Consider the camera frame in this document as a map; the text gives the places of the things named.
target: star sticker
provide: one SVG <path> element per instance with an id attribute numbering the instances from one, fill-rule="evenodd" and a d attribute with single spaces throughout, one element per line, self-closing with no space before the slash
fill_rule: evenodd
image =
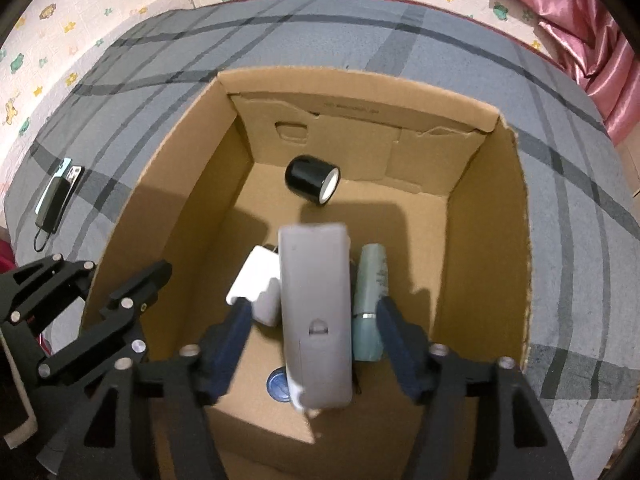
<path id="1" fill-rule="evenodd" d="M 71 86 L 76 79 L 78 79 L 78 74 L 75 72 L 72 72 L 71 74 L 69 74 L 69 77 L 65 79 L 65 83 L 67 86 Z"/>

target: black cable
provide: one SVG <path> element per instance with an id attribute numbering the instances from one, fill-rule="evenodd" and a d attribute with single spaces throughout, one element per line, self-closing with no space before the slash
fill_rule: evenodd
<path id="1" fill-rule="evenodd" d="M 38 236 L 40 235 L 41 231 L 42 231 L 42 229 L 38 228 L 38 232 L 33 237 L 33 250 L 36 251 L 37 253 L 41 253 L 44 250 L 44 247 L 47 245 L 47 242 L 49 241 L 49 238 L 51 236 L 51 233 L 47 233 L 47 238 L 44 240 L 44 243 L 42 244 L 42 246 L 38 249 L 36 247 L 36 242 L 38 241 Z"/>

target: cardboard box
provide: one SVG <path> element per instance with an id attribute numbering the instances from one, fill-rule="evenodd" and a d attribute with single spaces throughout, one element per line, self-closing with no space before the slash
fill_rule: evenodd
<path id="1" fill-rule="evenodd" d="M 290 193 L 309 153 L 340 165 L 327 206 Z M 386 247 L 390 295 L 437 342 L 524 362 L 530 306 L 526 185 L 497 109 L 425 84 L 325 68 L 223 72 L 149 162 L 98 267 L 85 325 L 108 293 L 159 258 L 174 275 L 143 316 L 153 359 L 197 342 L 257 244 L 295 222 L 347 224 L 352 257 Z M 295 412 L 268 396 L 279 329 L 254 326 L 231 390 L 208 408 L 233 480 L 400 478 L 421 409 L 389 362 L 358 363 L 343 410 Z"/>

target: white charger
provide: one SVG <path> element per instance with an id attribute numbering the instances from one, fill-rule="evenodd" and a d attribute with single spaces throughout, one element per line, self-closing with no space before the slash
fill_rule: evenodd
<path id="1" fill-rule="evenodd" d="M 226 295 L 226 304 L 238 298 L 252 302 L 254 319 L 267 326 L 280 320 L 280 257 L 260 245 L 255 246 L 242 265 Z"/>

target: wall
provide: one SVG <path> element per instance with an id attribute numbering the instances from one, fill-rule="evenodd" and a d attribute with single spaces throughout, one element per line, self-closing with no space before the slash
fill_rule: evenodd
<path id="1" fill-rule="evenodd" d="M 632 213 L 640 222 L 640 123 L 631 130 L 628 137 L 616 146 L 622 171 L 634 197 Z"/>
<path id="2" fill-rule="evenodd" d="M 0 206 L 47 117 L 114 40 L 166 10 L 224 1 L 33 0 L 0 47 Z M 537 16 L 516 0 L 414 1 L 498 28 L 546 56 L 556 56 L 536 25 Z"/>

